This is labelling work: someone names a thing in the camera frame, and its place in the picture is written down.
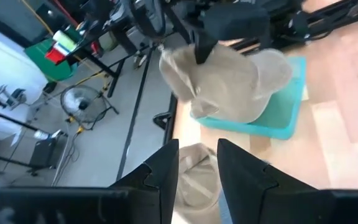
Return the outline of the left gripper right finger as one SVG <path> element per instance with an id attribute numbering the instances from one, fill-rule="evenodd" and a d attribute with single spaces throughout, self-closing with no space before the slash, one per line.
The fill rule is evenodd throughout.
<path id="1" fill-rule="evenodd" d="M 318 190 L 227 139 L 217 153 L 233 223 L 358 223 L 358 190 Z"/>

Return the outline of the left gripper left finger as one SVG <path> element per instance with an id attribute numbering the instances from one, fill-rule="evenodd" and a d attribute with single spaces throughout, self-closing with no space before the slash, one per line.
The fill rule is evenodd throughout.
<path id="1" fill-rule="evenodd" d="M 0 187 L 0 223 L 170 223 L 178 150 L 172 139 L 109 187 Z"/>

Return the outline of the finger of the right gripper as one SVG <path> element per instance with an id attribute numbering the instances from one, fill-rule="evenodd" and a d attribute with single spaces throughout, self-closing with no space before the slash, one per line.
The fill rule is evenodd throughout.
<path id="1" fill-rule="evenodd" d="M 197 64 L 203 64 L 208 59 L 218 41 L 204 31 L 198 31 L 195 36 L 195 59 Z"/>

